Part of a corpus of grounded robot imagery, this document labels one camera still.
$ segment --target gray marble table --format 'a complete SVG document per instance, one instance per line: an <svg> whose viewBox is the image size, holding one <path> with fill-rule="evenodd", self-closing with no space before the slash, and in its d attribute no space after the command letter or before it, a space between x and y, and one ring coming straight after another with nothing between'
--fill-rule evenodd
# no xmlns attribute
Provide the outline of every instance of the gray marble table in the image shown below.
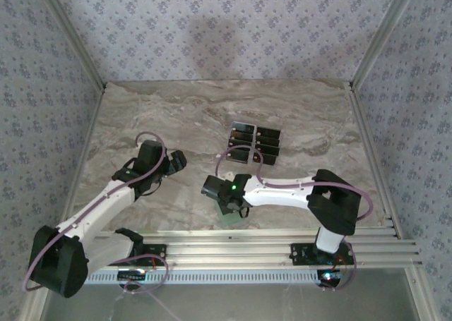
<svg viewBox="0 0 452 321"><path fill-rule="evenodd" d="M137 155L133 139L154 131L168 149L183 150L185 170L166 178L106 227L138 231L225 228L214 202L201 195L233 121L282 129L281 153L263 176L297 178L330 169L370 192L374 213L360 226L384 217L343 83L334 80L159 81L109 83L103 97L73 212L93 199L111 175ZM224 162L221 171L254 173L255 164ZM367 209L362 203L360 211ZM319 223L306 210L263 206L234 229L309 228Z"/></svg>

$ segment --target white cable tray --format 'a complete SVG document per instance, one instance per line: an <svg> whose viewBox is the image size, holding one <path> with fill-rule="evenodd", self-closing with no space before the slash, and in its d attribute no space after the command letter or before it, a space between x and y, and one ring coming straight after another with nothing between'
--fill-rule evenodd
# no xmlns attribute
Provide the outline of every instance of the white cable tray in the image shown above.
<svg viewBox="0 0 452 321"><path fill-rule="evenodd" d="M102 269L91 274L85 284L119 284L117 269ZM157 284L164 270L146 273L143 284ZM319 283L313 269L174 270L165 284L306 284Z"/></svg>

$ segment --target glass panel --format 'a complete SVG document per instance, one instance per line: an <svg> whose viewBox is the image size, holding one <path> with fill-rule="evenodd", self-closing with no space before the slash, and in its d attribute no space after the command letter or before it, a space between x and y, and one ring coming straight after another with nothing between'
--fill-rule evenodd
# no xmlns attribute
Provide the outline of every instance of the glass panel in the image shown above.
<svg viewBox="0 0 452 321"><path fill-rule="evenodd" d="M344 291L306 284L167 285L155 292L183 321L418 320L403 269L360 269ZM174 318L148 295L116 284L84 286L73 298L52 294L42 321Z"/></svg>

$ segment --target blue floral wallpaper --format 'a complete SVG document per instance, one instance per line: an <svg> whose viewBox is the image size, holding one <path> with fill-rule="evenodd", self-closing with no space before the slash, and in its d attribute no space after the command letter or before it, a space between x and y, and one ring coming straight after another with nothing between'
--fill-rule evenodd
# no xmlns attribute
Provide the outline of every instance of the blue floral wallpaper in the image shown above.
<svg viewBox="0 0 452 321"><path fill-rule="evenodd" d="M412 0L359 90L405 231L452 320L452 0Z"/></svg>
<svg viewBox="0 0 452 321"><path fill-rule="evenodd" d="M350 80L391 0L61 0L104 81Z"/></svg>
<svg viewBox="0 0 452 321"><path fill-rule="evenodd" d="M55 224L96 103L42 0L0 0L0 320L17 318L33 236Z"/></svg>

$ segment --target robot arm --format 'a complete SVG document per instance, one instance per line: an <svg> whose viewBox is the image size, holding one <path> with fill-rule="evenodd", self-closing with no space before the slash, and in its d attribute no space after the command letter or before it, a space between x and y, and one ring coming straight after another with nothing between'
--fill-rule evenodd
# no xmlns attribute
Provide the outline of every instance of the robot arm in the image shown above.
<svg viewBox="0 0 452 321"><path fill-rule="evenodd" d="M355 233L360 195L342 188L312 186L302 187L308 182L346 183L330 171L319 169L317 175L298 179L264 179L264 183L291 188L264 186L256 176L237 174L233 181L209 176L204 183L202 194L216 200L223 214L240 212L247 217L250 207L260 205L282 205L310 210L322 227L316 237L318 250L334 254L345 236Z"/></svg>
<svg viewBox="0 0 452 321"><path fill-rule="evenodd" d="M117 260L141 255L143 237L128 229L119 229L109 238L94 239L113 217L142 195L146 195L153 183L160 185L164 177L181 171L186 166L184 153L177 150L171 154L171 158L165 155L161 165L148 177L128 186L124 185L148 173L157 164L162 151L159 142L146 140L140 147L138 157L130 159L118 170L104 190L80 212L56 228L43 226L37 231L30 265L60 231L72 227L42 256L30 278L68 298L82 287L89 274ZM108 196L118 186L124 187ZM93 205L102 197L105 199L93 209Z"/></svg>

